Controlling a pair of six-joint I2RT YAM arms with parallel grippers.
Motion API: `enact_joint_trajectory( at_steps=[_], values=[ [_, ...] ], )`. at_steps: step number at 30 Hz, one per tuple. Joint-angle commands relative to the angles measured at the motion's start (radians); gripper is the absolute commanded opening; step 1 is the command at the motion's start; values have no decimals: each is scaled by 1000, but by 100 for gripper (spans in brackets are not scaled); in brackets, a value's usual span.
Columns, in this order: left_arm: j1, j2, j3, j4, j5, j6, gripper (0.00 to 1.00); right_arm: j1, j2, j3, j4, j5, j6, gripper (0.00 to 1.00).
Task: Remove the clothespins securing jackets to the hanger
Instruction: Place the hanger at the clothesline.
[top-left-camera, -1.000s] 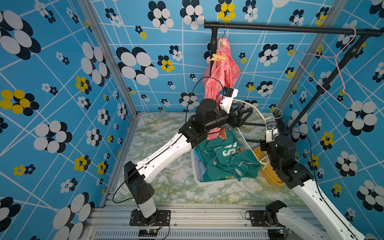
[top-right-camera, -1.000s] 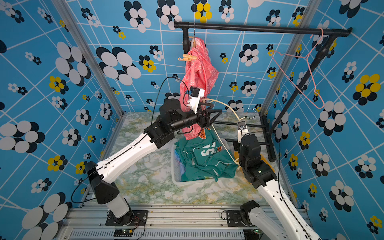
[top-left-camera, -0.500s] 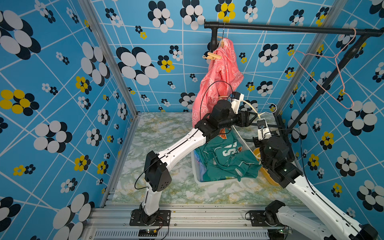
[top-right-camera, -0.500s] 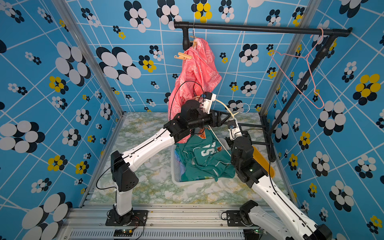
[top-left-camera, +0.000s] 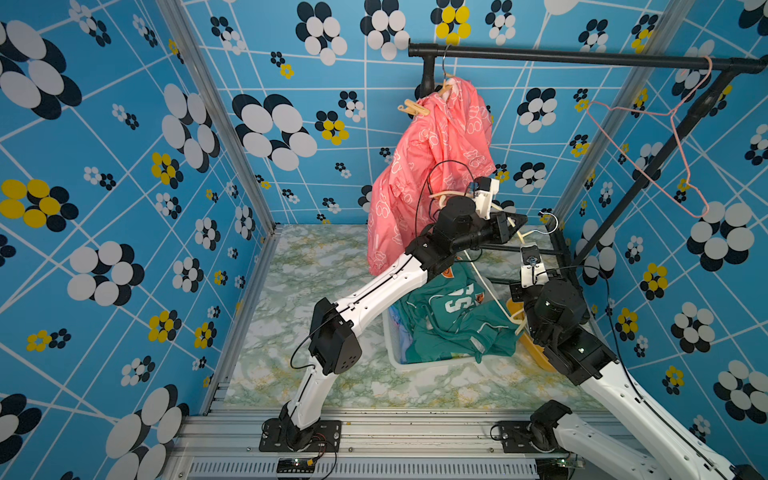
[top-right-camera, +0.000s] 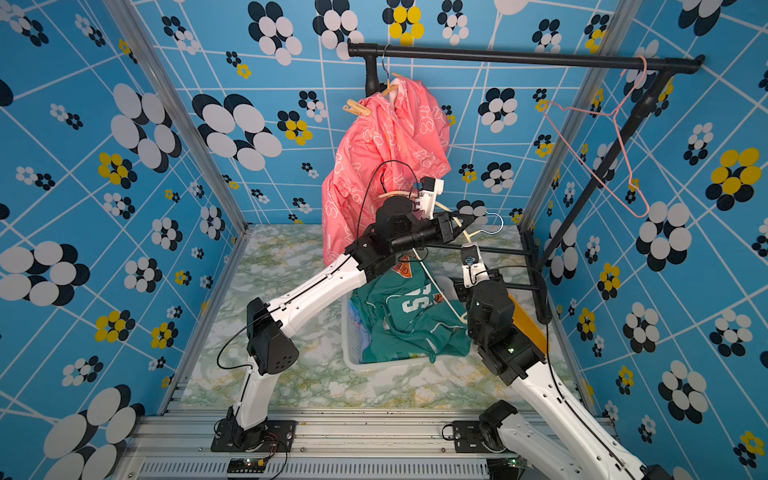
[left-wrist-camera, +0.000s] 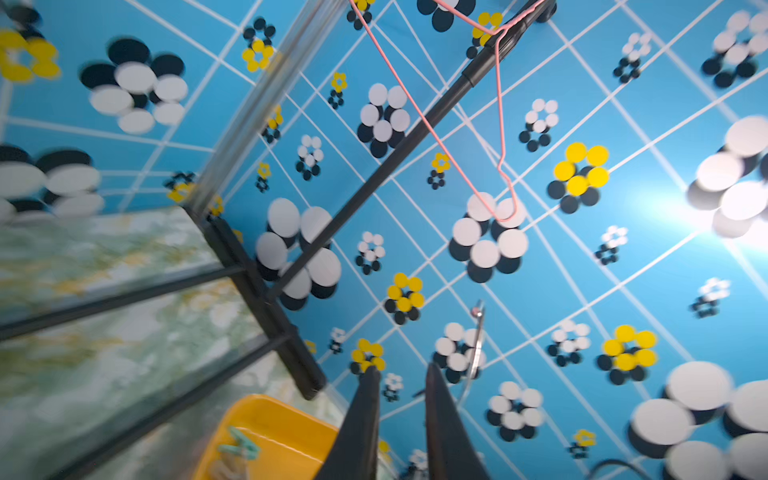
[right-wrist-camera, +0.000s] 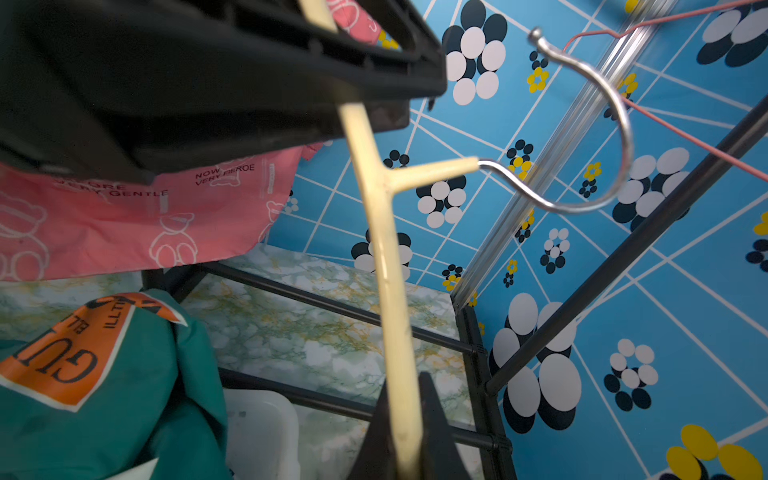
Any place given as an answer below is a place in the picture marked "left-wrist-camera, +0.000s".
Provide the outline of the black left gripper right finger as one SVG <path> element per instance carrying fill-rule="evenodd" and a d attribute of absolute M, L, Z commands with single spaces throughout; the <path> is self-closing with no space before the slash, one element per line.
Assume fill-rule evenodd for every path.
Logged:
<path fill-rule="evenodd" d="M 425 402 L 429 478 L 488 479 L 435 363 L 427 369 Z"/>

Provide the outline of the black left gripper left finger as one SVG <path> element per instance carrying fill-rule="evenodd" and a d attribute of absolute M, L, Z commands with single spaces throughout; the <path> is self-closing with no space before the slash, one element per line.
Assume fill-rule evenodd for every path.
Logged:
<path fill-rule="evenodd" d="M 375 479 L 378 465 L 381 373 L 369 367 L 316 480 Z"/>

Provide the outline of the mint green clothespin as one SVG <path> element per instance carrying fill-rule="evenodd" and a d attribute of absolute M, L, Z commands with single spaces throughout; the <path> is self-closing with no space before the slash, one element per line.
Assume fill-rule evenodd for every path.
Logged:
<path fill-rule="evenodd" d="M 260 448 L 248 438 L 241 430 L 229 426 L 228 432 L 232 437 L 233 443 L 219 444 L 217 450 L 221 453 L 227 453 L 244 459 L 245 461 L 256 460 L 260 455 Z"/>

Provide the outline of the white hanger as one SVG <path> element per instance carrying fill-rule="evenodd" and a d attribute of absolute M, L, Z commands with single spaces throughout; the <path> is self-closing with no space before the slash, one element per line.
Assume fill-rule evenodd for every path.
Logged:
<path fill-rule="evenodd" d="M 476 322 L 476 330 L 474 336 L 474 344 L 472 346 L 473 353 L 470 356 L 469 365 L 466 371 L 466 378 L 464 380 L 464 386 L 460 397 L 456 401 L 456 407 L 458 409 L 461 409 L 465 404 L 471 390 L 471 385 L 476 377 L 481 363 L 486 319 L 485 303 L 482 299 L 477 301 L 476 305 L 471 309 L 470 315 Z"/>

